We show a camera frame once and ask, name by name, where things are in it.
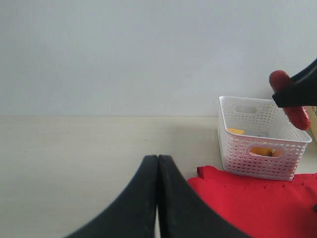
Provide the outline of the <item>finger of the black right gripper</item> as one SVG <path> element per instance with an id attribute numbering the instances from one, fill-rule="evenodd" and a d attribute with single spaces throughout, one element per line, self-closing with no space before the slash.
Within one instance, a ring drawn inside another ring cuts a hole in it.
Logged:
<path id="1" fill-rule="evenodd" d="M 303 80 L 296 82 L 286 89 L 276 92 L 272 96 L 279 108 L 316 106 L 317 80 Z"/>
<path id="2" fill-rule="evenodd" d="M 317 81 L 317 58 L 314 59 L 303 70 L 293 75 L 291 78 L 292 83 L 316 83 Z"/>

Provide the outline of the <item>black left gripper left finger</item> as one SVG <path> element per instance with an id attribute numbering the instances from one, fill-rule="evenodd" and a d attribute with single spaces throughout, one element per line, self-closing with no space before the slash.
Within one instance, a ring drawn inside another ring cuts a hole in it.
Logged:
<path id="1" fill-rule="evenodd" d="M 69 238 L 154 238 L 158 157 L 145 156 L 121 194 Z"/>

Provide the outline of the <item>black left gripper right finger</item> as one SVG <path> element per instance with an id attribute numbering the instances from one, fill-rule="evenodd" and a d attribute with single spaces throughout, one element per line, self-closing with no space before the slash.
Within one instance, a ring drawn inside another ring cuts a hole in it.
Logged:
<path id="1" fill-rule="evenodd" d="M 173 158 L 158 157 L 157 207 L 162 238 L 248 238 L 191 188 Z"/>

